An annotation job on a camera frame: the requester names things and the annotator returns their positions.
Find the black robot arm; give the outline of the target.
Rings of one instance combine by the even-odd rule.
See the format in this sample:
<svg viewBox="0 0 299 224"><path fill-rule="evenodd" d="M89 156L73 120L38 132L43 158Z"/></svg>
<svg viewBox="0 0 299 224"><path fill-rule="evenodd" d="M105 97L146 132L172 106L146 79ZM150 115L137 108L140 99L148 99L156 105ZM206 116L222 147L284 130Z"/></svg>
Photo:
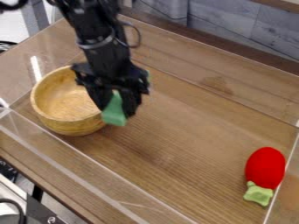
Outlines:
<svg viewBox="0 0 299 224"><path fill-rule="evenodd" d="M138 45L126 42L128 23L117 19L117 0L52 0L52 4L74 31L86 59L70 66L77 84L101 111L118 96L121 115L133 116L149 93L149 73L130 60Z"/></svg>

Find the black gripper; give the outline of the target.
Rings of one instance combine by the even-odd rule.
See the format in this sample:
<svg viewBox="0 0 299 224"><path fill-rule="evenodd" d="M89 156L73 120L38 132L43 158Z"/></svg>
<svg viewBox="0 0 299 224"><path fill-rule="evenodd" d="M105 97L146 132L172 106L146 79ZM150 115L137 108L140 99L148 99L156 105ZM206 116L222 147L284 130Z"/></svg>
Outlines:
<svg viewBox="0 0 299 224"><path fill-rule="evenodd" d="M136 114L141 104L141 95L149 93L148 72L130 61L129 46L124 43L82 45L86 61L74 63L70 70L76 82L84 86L97 108L104 110L118 90L125 117Z"/></svg>

